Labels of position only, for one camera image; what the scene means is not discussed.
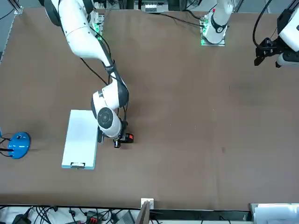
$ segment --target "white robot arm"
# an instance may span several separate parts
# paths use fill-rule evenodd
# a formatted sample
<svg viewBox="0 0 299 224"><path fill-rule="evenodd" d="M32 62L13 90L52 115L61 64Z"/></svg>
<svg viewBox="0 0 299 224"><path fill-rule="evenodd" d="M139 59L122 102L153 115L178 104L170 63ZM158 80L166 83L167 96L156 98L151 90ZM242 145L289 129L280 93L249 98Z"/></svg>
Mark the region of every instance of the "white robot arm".
<svg viewBox="0 0 299 224"><path fill-rule="evenodd" d="M256 27L264 11L271 3L269 0L259 15L254 30L253 42L256 45L256 59L254 65L258 66L269 56L279 55L276 67L286 65L299 65L299 0L293 0L277 19L278 37L275 40L265 38L260 44L255 40Z"/></svg>
<svg viewBox="0 0 299 224"><path fill-rule="evenodd" d="M95 92L91 101L93 114L99 124L99 142L104 136L113 138L114 147L120 147L121 142L132 142L133 135L124 133L126 120L121 121L114 111L128 103L128 89L104 43L94 36L87 21L88 14L93 10L93 1L45 0L44 6L50 20L61 27L72 52L80 58L101 60L112 78L112 83Z"/></svg>
<svg viewBox="0 0 299 224"><path fill-rule="evenodd" d="M231 0L217 0L215 11L208 14L209 24L203 34L210 43L218 44L222 41L233 9Z"/></svg>

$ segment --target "white device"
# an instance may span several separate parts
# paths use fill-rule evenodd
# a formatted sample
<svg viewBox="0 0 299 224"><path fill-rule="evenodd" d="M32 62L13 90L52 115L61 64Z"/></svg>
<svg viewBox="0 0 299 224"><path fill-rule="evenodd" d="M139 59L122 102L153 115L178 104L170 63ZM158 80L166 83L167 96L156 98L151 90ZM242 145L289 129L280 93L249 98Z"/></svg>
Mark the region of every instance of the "white device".
<svg viewBox="0 0 299 224"><path fill-rule="evenodd" d="M299 8L297 8L291 15L290 20L279 36L283 41L293 50L299 51Z"/></svg>
<svg viewBox="0 0 299 224"><path fill-rule="evenodd" d="M286 65L299 65L299 0L293 0L277 19L278 38L271 40L265 38L260 44L255 40L256 27L262 14L271 3L268 0L258 17L253 29L253 42L256 45L255 66L258 66L266 57L279 55L276 67Z"/></svg>
<svg viewBox="0 0 299 224"><path fill-rule="evenodd" d="M112 82L93 94L91 108L98 121L102 139L114 139L114 147L123 137L126 121L121 121L115 109L128 103L128 89L118 74L104 43L95 37L89 27L88 14L93 11L92 0L45 0L44 6L50 20L61 27L72 52L78 57L95 58L102 61Z"/></svg>
<svg viewBox="0 0 299 224"><path fill-rule="evenodd" d="M223 39L227 23L233 12L233 3L231 0L217 0L215 11L209 12L209 24L203 36L212 44L218 44Z"/></svg>
<svg viewBox="0 0 299 224"><path fill-rule="evenodd" d="M98 123L92 111L71 110L62 168L94 169Z"/></svg>

